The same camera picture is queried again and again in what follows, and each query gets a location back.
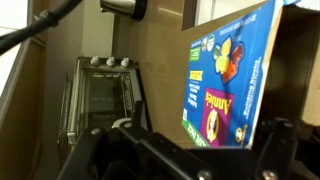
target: oven knob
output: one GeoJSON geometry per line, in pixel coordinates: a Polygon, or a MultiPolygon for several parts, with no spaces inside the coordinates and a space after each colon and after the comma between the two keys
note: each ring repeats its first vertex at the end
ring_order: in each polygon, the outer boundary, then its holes
{"type": "Polygon", "coordinates": [[[108,57],[107,65],[108,66],[113,66],[114,64],[115,64],[114,57],[108,57]]]}
{"type": "Polygon", "coordinates": [[[121,66],[128,67],[129,66],[129,58],[123,58],[121,61],[121,66]]]}
{"type": "Polygon", "coordinates": [[[91,65],[92,66],[99,66],[100,65],[99,56],[93,56],[91,58],[91,65]]]}

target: yellow logo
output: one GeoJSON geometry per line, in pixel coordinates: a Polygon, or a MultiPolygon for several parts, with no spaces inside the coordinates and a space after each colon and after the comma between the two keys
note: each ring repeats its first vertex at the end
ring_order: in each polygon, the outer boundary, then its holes
{"type": "Polygon", "coordinates": [[[247,134],[247,128],[248,128],[248,125],[244,125],[243,128],[239,127],[236,131],[236,141],[240,143],[241,146],[243,146],[244,139],[247,134]]]}
{"type": "Polygon", "coordinates": [[[212,143],[217,138],[219,131],[219,116],[216,110],[212,109],[207,119],[207,138],[212,143]]]}
{"type": "Polygon", "coordinates": [[[202,74],[203,74],[203,71],[190,71],[189,79],[202,81],[202,74]]]}
{"type": "Polygon", "coordinates": [[[210,105],[211,108],[215,107],[215,108],[221,109],[221,110],[223,110],[225,115],[228,114],[229,107],[232,102],[231,99],[219,98],[219,97],[212,95],[209,92],[206,92],[205,100],[207,102],[207,106],[210,105]]]}
{"type": "Polygon", "coordinates": [[[236,141],[237,142],[241,142],[242,141],[242,129],[238,128],[236,131],[236,141]]]}

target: cartoon character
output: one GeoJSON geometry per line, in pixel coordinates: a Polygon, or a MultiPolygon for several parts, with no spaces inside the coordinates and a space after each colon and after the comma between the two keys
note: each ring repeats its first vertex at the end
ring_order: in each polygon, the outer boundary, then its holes
{"type": "Polygon", "coordinates": [[[216,139],[218,133],[218,113],[212,109],[208,117],[209,128],[207,128],[207,138],[212,143],[216,139]]]}

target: black cable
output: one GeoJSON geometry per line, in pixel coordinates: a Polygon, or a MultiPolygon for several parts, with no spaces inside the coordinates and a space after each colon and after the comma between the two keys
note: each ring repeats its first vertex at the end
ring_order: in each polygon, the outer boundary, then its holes
{"type": "Polygon", "coordinates": [[[56,26],[59,20],[71,12],[81,1],[82,0],[66,0],[54,11],[45,11],[41,13],[39,19],[35,23],[21,30],[1,36],[0,55],[29,37],[34,36],[49,27],[56,26]]]}

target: cereal box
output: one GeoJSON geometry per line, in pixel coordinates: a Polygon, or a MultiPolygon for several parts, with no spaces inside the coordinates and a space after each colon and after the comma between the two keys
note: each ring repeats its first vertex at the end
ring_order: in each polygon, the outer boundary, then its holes
{"type": "Polygon", "coordinates": [[[270,0],[191,43],[182,125],[197,146],[251,147],[276,4],[270,0]]]}

